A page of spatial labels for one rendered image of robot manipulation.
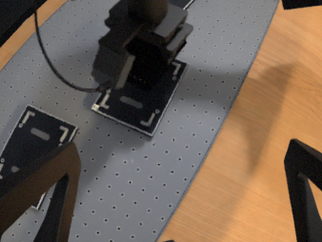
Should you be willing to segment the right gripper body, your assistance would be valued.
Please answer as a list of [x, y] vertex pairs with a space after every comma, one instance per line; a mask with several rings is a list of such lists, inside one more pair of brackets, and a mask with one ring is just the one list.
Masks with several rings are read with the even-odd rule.
[[[122, 12], [123, 11], [123, 12]], [[189, 13], [169, 0], [121, 0], [110, 11], [120, 21], [99, 44], [93, 69], [118, 80], [129, 53], [124, 49], [133, 37], [174, 54], [189, 36], [179, 29]]]

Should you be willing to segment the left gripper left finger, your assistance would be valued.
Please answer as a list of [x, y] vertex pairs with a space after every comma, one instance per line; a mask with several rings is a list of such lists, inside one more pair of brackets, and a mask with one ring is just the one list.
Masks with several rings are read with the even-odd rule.
[[68, 242], [81, 160], [67, 142], [23, 169], [0, 179], [0, 241], [3, 233], [55, 183], [43, 223], [33, 242]]

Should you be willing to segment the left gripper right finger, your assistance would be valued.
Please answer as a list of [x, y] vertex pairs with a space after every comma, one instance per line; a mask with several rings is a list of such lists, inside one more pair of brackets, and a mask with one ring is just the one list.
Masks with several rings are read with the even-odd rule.
[[293, 138], [284, 158], [296, 242], [322, 242], [322, 219], [310, 181], [322, 191], [322, 152]]

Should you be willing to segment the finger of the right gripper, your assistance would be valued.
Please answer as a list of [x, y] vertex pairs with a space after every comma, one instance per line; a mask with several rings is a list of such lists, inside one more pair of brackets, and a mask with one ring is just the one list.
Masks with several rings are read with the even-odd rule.
[[[180, 28], [179, 29], [182, 29], [182, 30], [185, 30], [185, 31], [187, 31], [188, 33], [189, 33], [189, 36], [192, 34], [192, 32], [194, 31], [194, 27], [193, 26], [191, 26], [191, 25], [189, 25], [189, 24], [185, 24], [185, 25], [181, 25], [180, 26]], [[187, 39], [189, 38], [189, 36], [187, 37]], [[186, 40], [187, 40], [186, 39]], [[185, 41], [186, 41], [185, 40]], [[185, 41], [183, 42], [183, 44], [185, 43]], [[182, 45], [183, 45], [182, 44]], [[182, 47], [182, 45], [179, 47], [179, 49]], [[178, 50], [179, 50], [178, 49]], [[176, 51], [176, 52], [178, 52], [178, 50]], [[174, 54], [169, 54], [169, 53], [167, 53], [167, 52], [165, 52], [165, 51], [163, 51], [163, 50], [161, 50], [161, 53], [162, 53], [162, 55], [163, 55], [163, 58], [164, 58], [164, 60], [165, 60], [165, 63], [167, 64], [167, 66], [169, 66], [170, 65], [170, 63], [172, 62], [172, 60], [173, 60], [173, 58], [175, 57], [175, 55]]]
[[105, 21], [105, 26], [112, 30], [114, 28], [115, 25], [117, 25], [120, 21], [118, 21], [117, 19], [113, 18], [112, 20], [110, 20], [110, 18], [108, 18], [106, 21]]

